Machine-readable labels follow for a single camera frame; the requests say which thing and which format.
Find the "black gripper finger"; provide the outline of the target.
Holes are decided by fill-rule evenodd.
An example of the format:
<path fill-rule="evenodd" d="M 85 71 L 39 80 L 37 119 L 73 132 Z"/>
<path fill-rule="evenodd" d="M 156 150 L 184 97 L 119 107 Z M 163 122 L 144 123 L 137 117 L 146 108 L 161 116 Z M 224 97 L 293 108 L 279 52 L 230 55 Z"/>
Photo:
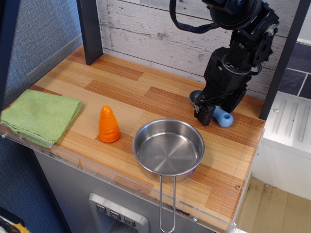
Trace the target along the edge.
<path fill-rule="evenodd" d="M 243 99 L 244 95 L 246 94 L 246 91 L 247 91 L 246 88 L 239 88 L 232 95 L 229 95 L 220 105 L 220 107 L 228 113 L 233 112 Z"/>
<path fill-rule="evenodd" d="M 201 122 L 203 126 L 208 126 L 215 112 L 216 106 L 207 104 L 199 98 L 194 105 L 194 116 Z"/>

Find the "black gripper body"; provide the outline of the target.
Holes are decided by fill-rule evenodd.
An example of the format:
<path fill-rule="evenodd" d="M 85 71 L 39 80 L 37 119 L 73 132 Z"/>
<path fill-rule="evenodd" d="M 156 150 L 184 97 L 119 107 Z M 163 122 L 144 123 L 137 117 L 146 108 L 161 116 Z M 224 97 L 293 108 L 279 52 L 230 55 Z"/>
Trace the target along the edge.
<path fill-rule="evenodd" d="M 198 98 L 220 106 L 236 90 L 246 88 L 251 79 L 249 59 L 250 52 L 243 49 L 221 47 L 215 50 L 204 72 L 206 86 Z"/>

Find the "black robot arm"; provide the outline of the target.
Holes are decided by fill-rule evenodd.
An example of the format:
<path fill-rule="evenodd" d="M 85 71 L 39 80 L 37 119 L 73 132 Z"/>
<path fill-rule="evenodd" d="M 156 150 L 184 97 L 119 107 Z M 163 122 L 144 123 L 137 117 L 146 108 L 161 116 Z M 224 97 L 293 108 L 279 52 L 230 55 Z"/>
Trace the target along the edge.
<path fill-rule="evenodd" d="M 247 83 L 273 54 L 279 17 L 261 0 L 206 0 L 216 27 L 231 30 L 229 48 L 216 49 L 209 59 L 206 86 L 194 105 L 194 116 L 209 125 L 216 106 L 231 113 L 243 99 Z"/>

